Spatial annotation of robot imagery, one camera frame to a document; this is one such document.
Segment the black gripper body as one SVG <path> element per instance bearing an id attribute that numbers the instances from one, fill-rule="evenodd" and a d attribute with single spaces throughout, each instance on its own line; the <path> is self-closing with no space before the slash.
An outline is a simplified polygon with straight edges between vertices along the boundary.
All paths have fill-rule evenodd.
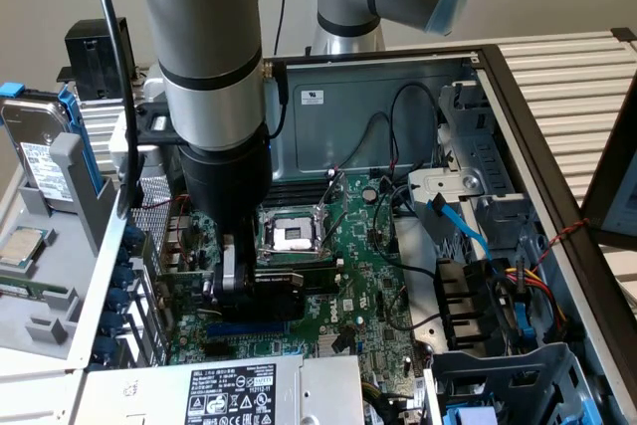
<path id="1" fill-rule="evenodd" d="M 272 184 L 270 137 L 265 124 L 236 147 L 204 151 L 178 147 L 190 201 L 212 219 L 221 235 L 245 242 L 256 236 L 257 208 Z"/>

